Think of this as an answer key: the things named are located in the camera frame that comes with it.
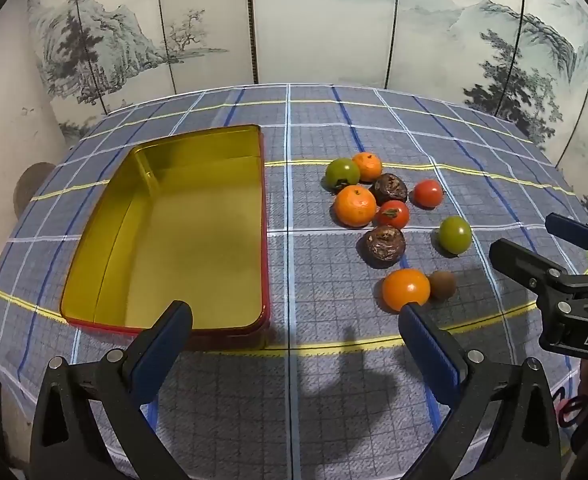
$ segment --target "white wall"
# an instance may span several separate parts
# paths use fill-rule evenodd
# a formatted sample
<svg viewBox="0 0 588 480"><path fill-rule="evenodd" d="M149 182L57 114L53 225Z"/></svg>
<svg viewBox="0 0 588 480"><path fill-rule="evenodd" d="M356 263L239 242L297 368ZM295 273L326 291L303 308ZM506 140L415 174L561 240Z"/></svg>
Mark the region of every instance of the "white wall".
<svg viewBox="0 0 588 480"><path fill-rule="evenodd" d="M58 163L66 152L35 64L26 0L0 11L0 251L16 224L14 186L36 162Z"/></svg>

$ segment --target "brown round fruit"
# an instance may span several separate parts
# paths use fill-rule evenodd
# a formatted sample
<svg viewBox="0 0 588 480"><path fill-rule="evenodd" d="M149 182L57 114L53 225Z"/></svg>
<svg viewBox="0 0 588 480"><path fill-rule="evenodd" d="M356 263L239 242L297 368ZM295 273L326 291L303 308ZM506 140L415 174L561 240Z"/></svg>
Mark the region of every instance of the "brown round fruit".
<svg viewBox="0 0 588 480"><path fill-rule="evenodd" d="M363 238L370 264L395 264L405 254L405 237L391 225L375 227Z"/></svg>
<svg viewBox="0 0 588 480"><path fill-rule="evenodd" d="M427 279L431 286L431 297L437 301L445 301L456 293L456 276L448 270L436 270Z"/></svg>
<svg viewBox="0 0 588 480"><path fill-rule="evenodd" d="M389 200L407 202L407 186L393 173L383 173L379 176L370 191L376 197L378 205L383 205Z"/></svg>

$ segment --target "silver bolt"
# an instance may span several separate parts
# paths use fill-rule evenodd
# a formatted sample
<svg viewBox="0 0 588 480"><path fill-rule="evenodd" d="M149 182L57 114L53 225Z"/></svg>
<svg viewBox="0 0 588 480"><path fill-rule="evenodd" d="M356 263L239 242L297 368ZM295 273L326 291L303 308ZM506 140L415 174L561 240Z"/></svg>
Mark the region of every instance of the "silver bolt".
<svg viewBox="0 0 588 480"><path fill-rule="evenodd" d="M467 352L467 357L472 363L482 363L482 360L485 359L485 356L479 350L470 350Z"/></svg>
<svg viewBox="0 0 588 480"><path fill-rule="evenodd" d="M117 363L123 359L123 351L120 348L115 348L107 352L107 361L110 363Z"/></svg>
<svg viewBox="0 0 588 480"><path fill-rule="evenodd" d="M56 356L50 359L50 363L48 364L48 366L52 368L52 370L56 370L60 367L61 364L63 364L63 358Z"/></svg>
<svg viewBox="0 0 588 480"><path fill-rule="evenodd" d="M527 366L529 366L532 370L540 370L540 361L533 357L528 357L525 359Z"/></svg>
<svg viewBox="0 0 588 480"><path fill-rule="evenodd" d="M571 307L570 304L567 303L566 301L559 301L558 302L558 310L560 310L561 312L568 314L571 312Z"/></svg>

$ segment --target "red tomato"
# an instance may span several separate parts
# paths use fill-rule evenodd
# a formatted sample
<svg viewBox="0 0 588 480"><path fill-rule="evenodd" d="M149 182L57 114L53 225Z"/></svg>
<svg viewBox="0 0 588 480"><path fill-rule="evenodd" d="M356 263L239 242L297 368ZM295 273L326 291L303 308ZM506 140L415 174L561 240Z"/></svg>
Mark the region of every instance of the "red tomato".
<svg viewBox="0 0 588 480"><path fill-rule="evenodd" d="M433 208L443 202L443 188L439 181L428 178L414 187L413 201L423 207Z"/></svg>
<svg viewBox="0 0 588 480"><path fill-rule="evenodd" d="M410 221L410 210L405 202L400 200L388 200L378 210L378 222L382 225L391 225L396 229L402 229Z"/></svg>

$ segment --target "yellow plastic container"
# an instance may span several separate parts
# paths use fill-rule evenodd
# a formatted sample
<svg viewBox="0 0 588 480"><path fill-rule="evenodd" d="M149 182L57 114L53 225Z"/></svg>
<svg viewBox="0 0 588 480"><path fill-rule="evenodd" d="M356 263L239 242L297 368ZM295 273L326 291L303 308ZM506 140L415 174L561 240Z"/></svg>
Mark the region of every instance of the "yellow plastic container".
<svg viewBox="0 0 588 480"><path fill-rule="evenodd" d="M233 126L133 148L79 241L62 316L136 333L182 300L196 346L259 345L269 325L262 145L257 126Z"/></svg>

